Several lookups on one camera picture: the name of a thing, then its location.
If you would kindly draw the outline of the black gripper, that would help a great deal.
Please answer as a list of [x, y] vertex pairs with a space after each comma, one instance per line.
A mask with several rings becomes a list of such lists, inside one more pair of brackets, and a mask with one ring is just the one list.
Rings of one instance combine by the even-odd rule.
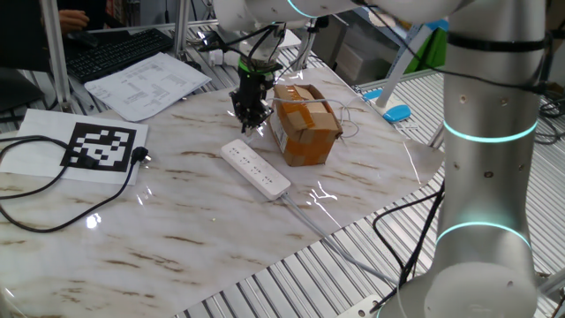
[[272, 72], [251, 72], [239, 70], [239, 87], [230, 92], [234, 113], [242, 125], [241, 133], [248, 126], [255, 129], [261, 126], [273, 113], [266, 98], [267, 91], [274, 85], [275, 76]]

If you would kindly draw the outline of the person's bare hand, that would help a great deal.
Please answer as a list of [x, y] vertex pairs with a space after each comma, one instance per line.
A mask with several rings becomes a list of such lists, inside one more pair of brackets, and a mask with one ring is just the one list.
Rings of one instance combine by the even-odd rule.
[[78, 32], [87, 27], [90, 18], [84, 11], [61, 10], [58, 12], [62, 34]]

